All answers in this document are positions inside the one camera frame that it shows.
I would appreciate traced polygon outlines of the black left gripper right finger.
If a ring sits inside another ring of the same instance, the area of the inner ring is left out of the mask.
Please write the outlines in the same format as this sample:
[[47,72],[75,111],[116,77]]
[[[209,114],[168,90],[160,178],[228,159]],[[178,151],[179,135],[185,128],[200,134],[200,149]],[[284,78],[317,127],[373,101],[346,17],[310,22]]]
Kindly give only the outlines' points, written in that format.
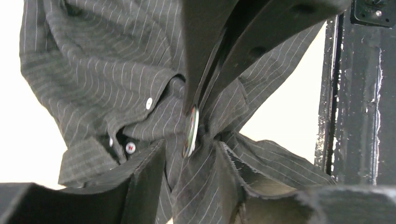
[[295,190],[216,148],[220,206],[227,224],[393,224],[392,187],[340,185]]

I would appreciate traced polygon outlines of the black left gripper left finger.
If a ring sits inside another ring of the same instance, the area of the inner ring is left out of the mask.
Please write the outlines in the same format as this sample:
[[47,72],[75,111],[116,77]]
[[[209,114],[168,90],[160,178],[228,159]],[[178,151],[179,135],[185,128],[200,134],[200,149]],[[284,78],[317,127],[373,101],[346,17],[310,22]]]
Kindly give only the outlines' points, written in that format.
[[53,190],[35,183],[0,185],[3,224],[153,224],[165,148],[150,145],[83,188]]

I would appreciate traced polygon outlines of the round metal pin brooch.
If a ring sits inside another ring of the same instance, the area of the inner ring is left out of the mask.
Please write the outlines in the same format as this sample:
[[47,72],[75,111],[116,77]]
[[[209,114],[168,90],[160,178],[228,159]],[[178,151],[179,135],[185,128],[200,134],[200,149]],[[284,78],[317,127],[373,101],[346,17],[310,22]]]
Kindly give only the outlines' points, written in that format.
[[183,149],[183,157],[189,158],[192,156],[196,147],[196,139],[199,125],[199,110],[193,106],[190,112],[189,119],[186,121],[185,142]]

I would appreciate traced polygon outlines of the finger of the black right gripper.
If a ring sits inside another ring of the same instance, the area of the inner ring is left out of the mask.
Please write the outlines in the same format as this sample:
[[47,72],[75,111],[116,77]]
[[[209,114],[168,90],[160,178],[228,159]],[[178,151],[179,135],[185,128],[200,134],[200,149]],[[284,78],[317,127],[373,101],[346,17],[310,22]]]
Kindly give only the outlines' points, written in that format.
[[212,80],[217,50],[224,37],[224,25],[236,6],[235,0],[183,0],[182,30],[186,74],[183,111],[202,108]]
[[237,0],[224,25],[212,80],[199,114],[265,53],[293,35],[342,13],[348,0]]

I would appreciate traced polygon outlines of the dark pinstriped button shirt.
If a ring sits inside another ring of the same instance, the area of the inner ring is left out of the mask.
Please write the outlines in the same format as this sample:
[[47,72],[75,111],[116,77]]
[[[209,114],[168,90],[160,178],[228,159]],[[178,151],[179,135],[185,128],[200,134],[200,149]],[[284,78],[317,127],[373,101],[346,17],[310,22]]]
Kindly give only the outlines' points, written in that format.
[[159,140],[166,162],[156,223],[224,224],[215,144],[261,175],[298,189],[330,185],[318,167],[239,130],[289,77],[321,28],[286,40],[200,114],[196,152],[181,155],[185,49],[177,0],[27,0],[21,73],[67,145],[59,184],[82,187]]

